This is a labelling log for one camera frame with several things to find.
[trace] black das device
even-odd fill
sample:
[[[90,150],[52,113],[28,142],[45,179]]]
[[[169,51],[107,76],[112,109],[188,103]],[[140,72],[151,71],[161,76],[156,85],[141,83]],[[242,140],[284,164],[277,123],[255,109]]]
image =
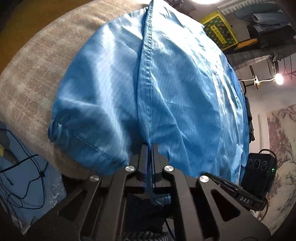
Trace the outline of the black das device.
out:
[[[275,175],[275,157],[270,154],[250,153],[241,186],[263,200],[272,187]]]
[[[147,167],[156,194],[170,194],[176,241],[268,241],[268,228],[206,175],[186,176],[153,144],[114,175],[93,175],[34,223],[30,241],[122,241],[126,199],[145,192]]]

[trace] floral wallpaper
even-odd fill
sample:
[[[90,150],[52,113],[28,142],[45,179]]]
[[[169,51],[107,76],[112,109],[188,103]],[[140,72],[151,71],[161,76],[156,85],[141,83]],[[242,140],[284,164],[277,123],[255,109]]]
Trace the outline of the floral wallpaper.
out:
[[[296,202],[296,105],[267,113],[270,149],[277,155],[276,178],[267,195],[263,223],[274,233]]]

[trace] black speaker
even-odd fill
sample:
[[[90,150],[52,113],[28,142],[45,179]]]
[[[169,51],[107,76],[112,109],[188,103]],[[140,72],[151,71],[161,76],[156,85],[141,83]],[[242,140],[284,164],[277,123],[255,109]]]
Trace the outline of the black speaker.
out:
[[[270,154],[250,153],[241,186],[263,200],[276,174],[276,159]]]

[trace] gray garment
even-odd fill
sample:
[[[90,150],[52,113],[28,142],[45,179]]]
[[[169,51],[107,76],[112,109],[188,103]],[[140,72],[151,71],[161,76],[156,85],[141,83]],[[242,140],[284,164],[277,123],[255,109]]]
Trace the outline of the gray garment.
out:
[[[280,12],[273,13],[254,13],[253,20],[258,24],[275,25],[290,22],[289,19]]]
[[[258,50],[250,50],[240,53],[226,55],[229,64],[234,70],[259,63],[268,58],[272,61],[282,60],[296,53],[296,43],[285,44],[273,48],[263,48]]]
[[[288,23],[280,23],[280,24],[275,24],[275,25],[255,24],[253,27],[257,30],[257,32],[260,35],[262,35],[262,34],[267,34],[267,33],[273,32],[275,30],[278,30],[280,28],[283,28],[287,24]]]
[[[254,13],[270,13],[277,12],[280,10],[280,7],[277,4],[273,3],[258,3],[250,6],[246,6],[242,9],[239,9],[234,12],[236,17],[240,20],[245,20],[247,22],[254,22],[253,14]]]

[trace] yellow floor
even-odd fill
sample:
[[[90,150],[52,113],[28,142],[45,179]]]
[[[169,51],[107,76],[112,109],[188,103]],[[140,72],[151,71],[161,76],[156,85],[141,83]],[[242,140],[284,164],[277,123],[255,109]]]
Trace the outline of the yellow floor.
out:
[[[23,0],[0,32],[0,73],[37,32],[63,14],[91,0]]]

